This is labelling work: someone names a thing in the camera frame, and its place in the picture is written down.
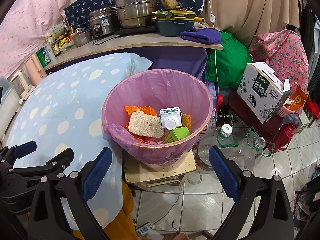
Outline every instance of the blue gripper pad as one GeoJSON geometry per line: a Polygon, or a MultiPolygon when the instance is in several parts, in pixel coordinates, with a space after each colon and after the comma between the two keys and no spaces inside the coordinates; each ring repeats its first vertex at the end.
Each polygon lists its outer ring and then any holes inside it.
{"type": "Polygon", "coordinates": [[[239,199],[238,181],[221,157],[220,153],[214,147],[211,147],[209,150],[209,161],[227,196],[233,198],[234,202],[236,202],[239,199]]]}
{"type": "Polygon", "coordinates": [[[85,202],[93,198],[112,162],[112,151],[107,148],[83,183],[82,198],[85,202]]]}
{"type": "Polygon", "coordinates": [[[35,141],[29,141],[27,143],[17,146],[13,152],[13,157],[20,159],[29,153],[34,152],[37,149],[37,144],[35,141]]]}

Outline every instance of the green plastic bag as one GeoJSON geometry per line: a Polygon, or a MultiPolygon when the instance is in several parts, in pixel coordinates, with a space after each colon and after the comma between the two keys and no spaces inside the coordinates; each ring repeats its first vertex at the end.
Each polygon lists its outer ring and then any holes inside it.
{"type": "MultiPolygon", "coordinates": [[[[238,89],[247,63],[252,63],[248,49],[229,32],[220,32],[223,50],[217,50],[216,62],[218,85],[223,88],[238,89]]],[[[206,81],[217,82],[214,63],[214,49],[207,49],[208,60],[205,72],[206,81]]]]}

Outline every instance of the pot handle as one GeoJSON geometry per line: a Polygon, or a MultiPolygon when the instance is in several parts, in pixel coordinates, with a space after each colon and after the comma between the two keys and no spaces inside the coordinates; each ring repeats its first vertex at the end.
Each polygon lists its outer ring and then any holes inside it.
{"type": "Polygon", "coordinates": [[[109,7],[108,9],[109,9],[109,10],[112,10],[112,11],[116,11],[116,10],[118,10],[118,9],[121,9],[123,12],[125,12],[125,9],[120,8],[120,7],[109,7]]]}

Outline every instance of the stainless steel pot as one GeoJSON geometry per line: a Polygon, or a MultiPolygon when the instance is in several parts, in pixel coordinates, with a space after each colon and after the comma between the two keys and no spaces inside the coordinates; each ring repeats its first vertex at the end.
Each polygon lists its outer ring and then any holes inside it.
{"type": "Polygon", "coordinates": [[[89,43],[92,41],[91,30],[80,31],[72,37],[72,40],[77,47],[81,47],[82,45],[89,43]]]}
{"type": "Polygon", "coordinates": [[[152,12],[156,10],[156,0],[115,0],[116,10],[123,28],[137,28],[153,23],[152,12]]]}
{"type": "Polygon", "coordinates": [[[89,14],[89,24],[95,39],[102,38],[121,29],[116,12],[110,7],[95,10],[89,14]]]}

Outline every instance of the orange package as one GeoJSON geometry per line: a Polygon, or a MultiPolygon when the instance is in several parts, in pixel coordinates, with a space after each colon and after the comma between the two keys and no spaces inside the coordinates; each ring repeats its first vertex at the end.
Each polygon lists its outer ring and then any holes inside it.
{"type": "Polygon", "coordinates": [[[291,111],[293,111],[293,110],[297,110],[298,108],[303,106],[303,104],[305,103],[305,101],[307,100],[308,97],[301,90],[301,88],[299,86],[297,86],[296,91],[293,93],[292,96],[290,96],[290,98],[295,102],[295,104],[288,105],[287,108],[290,109],[291,111]]]}
{"type": "MultiPolygon", "coordinates": [[[[126,110],[127,114],[129,115],[129,117],[131,117],[132,113],[137,111],[137,110],[140,110],[142,112],[144,112],[145,114],[149,114],[149,115],[153,115],[153,116],[157,116],[156,112],[153,110],[153,108],[151,106],[142,106],[142,107],[137,107],[137,106],[124,106],[124,109],[126,110]]],[[[125,128],[128,130],[129,132],[129,124],[127,123],[125,125],[125,128]]],[[[133,134],[131,133],[134,138],[140,142],[140,143],[144,143],[144,140],[146,139],[145,136],[140,136],[140,135],[136,135],[136,134],[133,134]]]]}

